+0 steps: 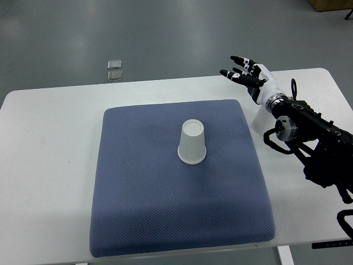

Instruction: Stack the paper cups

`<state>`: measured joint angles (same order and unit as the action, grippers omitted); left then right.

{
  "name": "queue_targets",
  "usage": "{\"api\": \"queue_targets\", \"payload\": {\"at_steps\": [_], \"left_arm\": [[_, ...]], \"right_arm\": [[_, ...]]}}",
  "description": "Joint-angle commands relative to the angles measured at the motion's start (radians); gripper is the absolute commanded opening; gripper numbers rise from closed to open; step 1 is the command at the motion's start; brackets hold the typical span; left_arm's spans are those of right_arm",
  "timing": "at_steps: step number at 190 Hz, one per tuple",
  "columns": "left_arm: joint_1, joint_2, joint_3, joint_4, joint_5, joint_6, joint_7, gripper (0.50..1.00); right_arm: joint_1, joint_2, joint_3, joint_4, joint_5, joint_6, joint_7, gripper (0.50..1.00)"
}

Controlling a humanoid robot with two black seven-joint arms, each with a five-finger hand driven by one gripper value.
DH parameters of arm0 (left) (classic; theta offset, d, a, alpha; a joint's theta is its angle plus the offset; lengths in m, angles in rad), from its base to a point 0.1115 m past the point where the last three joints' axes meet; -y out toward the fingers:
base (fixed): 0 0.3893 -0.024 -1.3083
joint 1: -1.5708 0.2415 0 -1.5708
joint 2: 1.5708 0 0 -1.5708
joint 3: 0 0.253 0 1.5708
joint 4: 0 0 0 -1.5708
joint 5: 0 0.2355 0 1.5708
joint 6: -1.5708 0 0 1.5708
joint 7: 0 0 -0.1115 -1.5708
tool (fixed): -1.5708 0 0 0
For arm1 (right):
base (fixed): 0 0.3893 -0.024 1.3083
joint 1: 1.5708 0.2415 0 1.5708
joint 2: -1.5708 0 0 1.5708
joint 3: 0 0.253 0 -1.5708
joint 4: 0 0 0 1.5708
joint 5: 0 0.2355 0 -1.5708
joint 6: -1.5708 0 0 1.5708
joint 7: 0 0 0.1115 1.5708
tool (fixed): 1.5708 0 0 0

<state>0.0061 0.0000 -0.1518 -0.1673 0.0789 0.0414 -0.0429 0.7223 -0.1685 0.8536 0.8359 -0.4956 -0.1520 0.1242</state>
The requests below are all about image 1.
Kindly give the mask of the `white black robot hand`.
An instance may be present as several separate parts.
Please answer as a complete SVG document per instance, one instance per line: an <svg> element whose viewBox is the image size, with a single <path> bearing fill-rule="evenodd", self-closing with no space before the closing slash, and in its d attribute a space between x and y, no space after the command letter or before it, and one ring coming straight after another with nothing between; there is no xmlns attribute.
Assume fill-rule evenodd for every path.
<svg viewBox="0 0 353 265"><path fill-rule="evenodd" d="M231 60L241 67L233 70L220 70L220 74L234 83L247 88L252 100L270 109L274 101L286 98L284 92L278 88L277 81L272 73L260 63L239 56L231 56Z"/></svg>

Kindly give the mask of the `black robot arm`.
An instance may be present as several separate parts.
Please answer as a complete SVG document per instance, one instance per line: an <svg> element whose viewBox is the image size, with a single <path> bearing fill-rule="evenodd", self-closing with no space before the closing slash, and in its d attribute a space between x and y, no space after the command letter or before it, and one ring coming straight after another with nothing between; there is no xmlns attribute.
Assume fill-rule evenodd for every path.
<svg viewBox="0 0 353 265"><path fill-rule="evenodd" d="M295 155L303 164L305 178L323 188L336 186L345 204L352 203L352 134L322 118L304 100L275 96L269 103L274 128L264 133L264 143L285 155Z"/></svg>

